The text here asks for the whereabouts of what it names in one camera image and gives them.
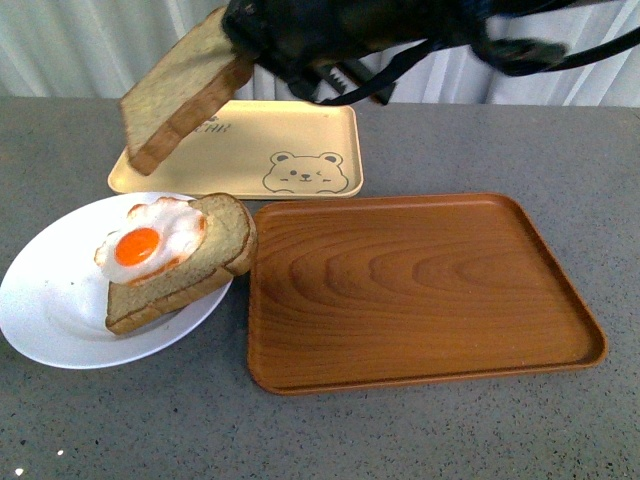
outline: toast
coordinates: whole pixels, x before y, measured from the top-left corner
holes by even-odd
[[[186,261],[142,285],[109,282],[105,324],[111,332],[123,334],[140,328],[251,268],[257,233],[245,206],[226,193],[207,195],[189,204],[206,217],[204,241]]]
[[[253,63],[222,30],[225,8],[196,25],[120,100],[129,164],[151,174],[249,81]]]

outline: egg white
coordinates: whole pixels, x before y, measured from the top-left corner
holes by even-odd
[[[202,244],[205,225],[203,213],[186,200],[160,197],[148,205],[135,205],[129,210],[123,227],[107,235],[96,250],[94,261],[109,281],[141,285],[188,259]],[[160,235],[158,247],[136,265],[118,263],[115,249],[120,240],[129,232],[145,227]]]

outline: white curtain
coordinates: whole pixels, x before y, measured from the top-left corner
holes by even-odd
[[[0,95],[121,97],[220,0],[0,0]],[[640,0],[497,19],[500,37],[562,41],[572,52],[618,37],[640,24]],[[383,68],[391,49],[365,62]],[[509,78],[467,47],[430,55],[400,81],[393,102],[640,107],[640,47],[595,65]],[[260,68],[241,99],[292,99]]]

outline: tray rim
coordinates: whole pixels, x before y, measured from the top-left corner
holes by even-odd
[[[337,382],[337,383],[323,383],[316,385],[304,385],[297,387],[277,387],[269,384],[262,378],[259,367],[256,364],[256,360],[254,357],[257,355],[255,353],[255,339],[256,336],[256,325],[255,321],[252,322],[252,318],[254,317],[254,310],[256,308],[256,298],[255,298],[255,289],[257,284],[257,276],[259,273],[259,267],[251,269],[250,272],[250,295],[249,295],[249,318],[248,318],[248,348],[247,348],[247,365],[249,372],[254,379],[254,381],[265,391],[282,396],[297,396],[297,395],[310,395],[310,394],[327,394],[327,393],[336,393],[340,391],[354,391],[354,390],[363,390],[370,388],[388,388],[388,387],[401,387],[401,386],[419,386],[419,385],[430,385],[444,382],[456,382],[456,381],[465,381],[465,380],[475,380],[475,379],[487,379],[487,378],[502,378],[502,377],[511,377],[516,375],[536,375],[536,374],[546,374],[546,373],[560,373],[560,372],[571,372],[577,370],[585,370],[588,368],[593,368],[599,364],[601,364],[608,355],[609,352],[609,341],[607,335],[597,321],[597,318],[589,308],[588,304],[575,287],[575,284],[571,280],[571,278],[567,275],[567,272],[562,267],[562,264],[558,261],[558,258],[551,250],[549,244],[541,235],[538,227],[536,227],[533,219],[526,212],[526,210],[522,207],[522,205],[514,200],[512,197],[507,196],[502,193],[493,192],[493,191],[485,191],[485,192],[470,192],[470,193],[452,193],[452,194],[425,194],[425,195],[400,195],[400,196],[372,196],[372,197],[358,197],[354,199],[335,199],[335,200],[320,200],[317,201],[307,201],[307,202],[276,202],[270,203],[264,207],[262,207],[258,212],[256,212],[254,218],[256,224],[259,223],[260,219],[266,215],[272,215],[273,210],[276,213],[279,213],[279,210],[287,209],[293,207],[294,210],[300,209],[308,209],[309,206],[317,207],[320,209],[336,209],[338,206],[331,204],[335,203],[350,203],[354,204],[354,209],[357,209],[357,204],[368,204],[371,202],[402,202],[402,201],[424,201],[433,200],[433,203],[437,203],[439,200],[443,200],[445,198],[454,199],[456,202],[464,202],[465,200],[473,200],[478,198],[493,198],[494,201],[498,200],[501,203],[507,204],[511,209],[517,211],[518,215],[521,215],[524,220],[526,220],[526,227],[530,228],[533,234],[536,237],[536,241],[544,249],[544,254],[548,256],[548,258],[554,263],[555,268],[558,269],[558,272],[562,276],[562,280],[566,282],[567,286],[571,289],[572,295],[574,295],[575,300],[579,304],[580,308],[583,310],[586,318],[588,319],[588,327],[592,332],[595,332],[592,337],[594,337],[594,343],[601,345],[602,348],[597,352],[597,355],[594,355],[593,359],[589,359],[588,361],[577,361],[577,362],[563,362],[559,364],[546,364],[546,365],[532,365],[527,367],[508,367],[501,368],[495,370],[480,370],[480,371],[466,371],[466,372],[454,372],[454,373],[445,373],[442,375],[422,375],[422,376],[413,376],[413,377],[394,377],[391,379],[381,379],[381,380],[373,380],[373,381],[362,381],[362,382]]]
[[[272,104],[272,105],[300,105],[300,106],[311,106],[311,105],[307,105],[306,102],[301,102],[301,101],[297,101],[297,100],[230,100],[229,102],[227,102],[226,106],[234,106],[234,105],[239,105],[239,104],[243,104],[243,106],[247,105],[247,104],[261,104],[261,105],[265,105],[265,104]],[[249,193],[238,193],[238,192],[226,192],[229,193],[231,195],[233,195],[234,197],[241,199],[241,200],[283,200],[283,201],[287,201],[287,200],[306,200],[306,199],[314,199],[314,200],[319,200],[319,199],[327,199],[327,200],[331,200],[331,199],[342,199],[342,198],[351,198],[356,196],[360,190],[362,190],[362,186],[364,185],[364,168],[362,165],[362,151],[360,148],[360,136],[359,136],[359,131],[358,131],[358,117],[356,114],[355,109],[350,106],[350,105],[341,105],[341,106],[336,106],[336,107],[322,107],[322,108],[333,108],[333,109],[339,109],[339,110],[344,110],[345,112],[348,113],[351,122],[353,124],[353,140],[354,140],[354,144],[355,144],[355,152],[356,152],[356,158],[353,161],[353,165],[355,167],[356,170],[356,174],[359,177],[359,181],[353,186],[353,188],[349,188],[346,192],[340,192],[340,193],[334,193],[334,194],[317,194],[317,193],[299,193],[299,194],[291,194],[291,195],[282,195],[282,194],[277,194],[277,193],[272,193],[272,194],[258,194],[258,195],[253,195],[253,194],[249,194]],[[116,194],[118,195],[124,195],[127,193],[135,193],[135,192],[139,192],[139,191],[156,191],[158,190],[157,186],[152,186],[149,187],[149,190],[129,190],[129,189],[120,189],[117,187],[116,185],[116,170],[120,167],[121,164],[125,164],[126,168],[131,168],[128,167],[128,158],[129,158],[129,152],[128,152],[128,147],[127,145],[124,146],[124,149],[122,150],[122,152],[120,153],[120,156],[118,157],[118,159],[116,160],[116,162],[114,163],[113,167],[111,168],[109,175],[107,176],[107,186]],[[130,172],[132,175],[139,175],[135,170],[131,169]],[[199,198],[202,197],[204,195],[207,195],[209,193],[212,192],[186,192],[186,191],[180,191],[178,189],[172,189],[172,191],[175,191],[176,193],[181,193],[184,195],[189,195],[195,198]]]

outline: egg yolk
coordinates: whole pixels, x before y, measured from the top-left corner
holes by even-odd
[[[152,228],[132,230],[116,245],[116,261],[124,267],[137,265],[149,258],[159,243],[160,234]]]

